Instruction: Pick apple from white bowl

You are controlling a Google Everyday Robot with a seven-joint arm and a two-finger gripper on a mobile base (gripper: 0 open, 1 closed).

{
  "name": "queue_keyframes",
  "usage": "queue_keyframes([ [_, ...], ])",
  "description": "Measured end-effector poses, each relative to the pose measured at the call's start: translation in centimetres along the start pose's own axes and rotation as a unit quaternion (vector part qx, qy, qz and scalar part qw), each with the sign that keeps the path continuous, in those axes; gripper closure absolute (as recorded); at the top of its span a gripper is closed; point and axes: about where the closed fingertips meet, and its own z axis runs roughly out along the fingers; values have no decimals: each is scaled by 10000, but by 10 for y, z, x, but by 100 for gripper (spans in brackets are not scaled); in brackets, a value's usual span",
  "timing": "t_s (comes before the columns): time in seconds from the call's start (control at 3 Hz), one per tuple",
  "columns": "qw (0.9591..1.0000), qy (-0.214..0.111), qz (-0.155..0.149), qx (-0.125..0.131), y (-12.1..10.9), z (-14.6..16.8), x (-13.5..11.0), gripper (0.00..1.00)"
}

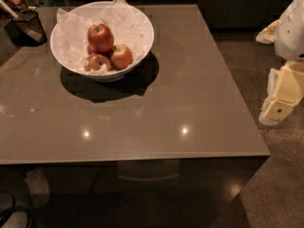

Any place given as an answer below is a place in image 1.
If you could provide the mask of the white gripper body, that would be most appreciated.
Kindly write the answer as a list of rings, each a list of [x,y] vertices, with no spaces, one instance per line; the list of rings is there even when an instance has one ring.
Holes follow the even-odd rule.
[[[287,61],[304,60],[304,0],[293,0],[279,17],[275,54]]]

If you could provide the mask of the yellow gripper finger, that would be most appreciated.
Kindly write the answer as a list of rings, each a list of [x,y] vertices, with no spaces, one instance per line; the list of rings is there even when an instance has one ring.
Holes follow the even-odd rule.
[[[256,41],[261,44],[265,44],[265,45],[273,44],[275,42],[276,28],[277,28],[278,24],[279,24],[279,21],[275,20],[268,27],[266,27],[262,31],[260,31],[258,33],[258,35],[256,36]]]
[[[268,126],[280,124],[304,98],[304,64],[287,61],[280,69],[272,68],[267,94],[258,120]]]

